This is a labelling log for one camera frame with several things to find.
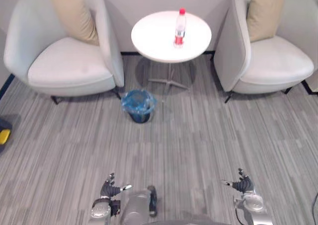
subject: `wall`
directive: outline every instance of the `wall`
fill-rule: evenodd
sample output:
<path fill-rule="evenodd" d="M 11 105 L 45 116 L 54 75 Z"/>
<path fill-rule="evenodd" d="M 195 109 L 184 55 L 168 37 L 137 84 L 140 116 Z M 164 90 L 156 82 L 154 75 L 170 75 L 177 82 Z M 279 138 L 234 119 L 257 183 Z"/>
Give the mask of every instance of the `wall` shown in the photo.
<path fill-rule="evenodd" d="M 306 83 L 313 92 L 318 92 L 318 70 L 306 79 Z"/>
<path fill-rule="evenodd" d="M 0 0 L 0 28 L 4 32 L 7 32 L 16 2 L 17 0 Z M 130 33 L 140 18 L 156 11 L 178 10 L 180 7 L 185 7 L 210 25 L 212 41 L 208 50 L 213 50 L 229 2 L 230 0 L 105 0 L 121 51 L 135 51 Z"/>
<path fill-rule="evenodd" d="M 0 29 L 0 88 L 3 86 L 3 84 L 5 83 L 5 81 L 7 80 L 7 78 L 10 75 L 9 71 L 6 70 L 4 63 L 3 63 L 5 37 L 6 37 L 5 32 Z"/>

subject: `red label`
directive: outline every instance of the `red label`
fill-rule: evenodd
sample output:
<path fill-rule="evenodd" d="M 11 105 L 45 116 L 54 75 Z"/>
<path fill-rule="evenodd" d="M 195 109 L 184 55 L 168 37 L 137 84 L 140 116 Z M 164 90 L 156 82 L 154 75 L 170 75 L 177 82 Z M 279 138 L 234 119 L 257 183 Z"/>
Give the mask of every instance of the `red label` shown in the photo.
<path fill-rule="evenodd" d="M 176 45 L 182 45 L 183 44 L 183 37 L 182 36 L 176 36 L 174 39 L 174 43 Z"/>

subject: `small bin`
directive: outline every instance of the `small bin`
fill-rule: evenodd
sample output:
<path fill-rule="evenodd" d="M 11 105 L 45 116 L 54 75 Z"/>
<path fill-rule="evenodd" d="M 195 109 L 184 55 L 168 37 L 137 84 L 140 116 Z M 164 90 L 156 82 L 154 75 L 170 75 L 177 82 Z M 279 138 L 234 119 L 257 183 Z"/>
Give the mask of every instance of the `small bin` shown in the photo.
<path fill-rule="evenodd" d="M 137 123 L 147 122 L 153 113 L 157 100 L 146 90 L 132 90 L 121 99 L 123 110 Z"/>

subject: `chair leg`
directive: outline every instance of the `chair leg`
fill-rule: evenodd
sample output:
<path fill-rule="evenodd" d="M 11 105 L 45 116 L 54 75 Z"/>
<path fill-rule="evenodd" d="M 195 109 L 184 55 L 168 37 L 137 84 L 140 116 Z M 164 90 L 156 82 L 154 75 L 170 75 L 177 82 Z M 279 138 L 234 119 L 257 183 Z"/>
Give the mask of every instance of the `chair leg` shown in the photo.
<path fill-rule="evenodd" d="M 113 90 L 111 90 L 116 96 L 117 96 L 117 98 L 119 99 L 119 100 L 121 100 L 121 96 L 120 96 L 120 94 L 119 94 L 119 92 L 118 92 L 118 90 L 116 89 L 116 88 L 114 88 Z"/>
<path fill-rule="evenodd" d="M 286 89 L 286 91 L 284 92 L 284 94 L 287 94 L 291 89 L 292 89 L 292 87 L 289 87 L 288 89 Z"/>
<path fill-rule="evenodd" d="M 212 60 L 213 60 L 214 55 L 215 55 L 215 52 L 213 52 L 213 53 L 212 53 L 211 58 L 210 58 L 210 61 L 212 61 Z"/>
<path fill-rule="evenodd" d="M 231 92 L 229 93 L 229 96 L 227 97 L 227 99 L 225 100 L 224 103 L 227 103 L 227 102 L 229 101 L 229 99 L 232 97 L 233 93 L 234 93 L 233 91 L 231 91 Z"/>
<path fill-rule="evenodd" d="M 63 101 L 63 99 L 61 97 L 56 97 L 56 96 L 51 96 L 51 99 L 53 100 L 55 105 L 58 105 L 60 102 Z"/>

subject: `floor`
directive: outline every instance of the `floor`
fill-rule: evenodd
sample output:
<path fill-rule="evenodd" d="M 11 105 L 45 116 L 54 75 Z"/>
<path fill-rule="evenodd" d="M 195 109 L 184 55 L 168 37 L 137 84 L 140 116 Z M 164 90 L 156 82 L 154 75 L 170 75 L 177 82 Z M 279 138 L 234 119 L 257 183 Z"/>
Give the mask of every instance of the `floor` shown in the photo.
<path fill-rule="evenodd" d="M 224 104 L 209 59 L 177 64 L 174 78 L 189 89 L 173 87 L 164 97 L 164 85 L 147 78 L 166 77 L 166 66 L 124 56 L 125 90 L 145 88 L 158 100 L 145 124 L 134 123 L 111 92 L 55 105 L 15 78 L 0 102 L 0 115 L 13 123 L 0 148 L 0 224 L 84 225 L 103 180 L 115 172 L 116 185 L 134 186 L 116 197 L 122 205 L 131 192 L 156 186 L 159 213 L 151 221 L 204 214 L 238 225 L 239 193 L 221 179 L 237 180 L 239 167 L 274 224 L 313 224 L 318 97 L 299 84 L 287 95 L 235 94 Z"/>

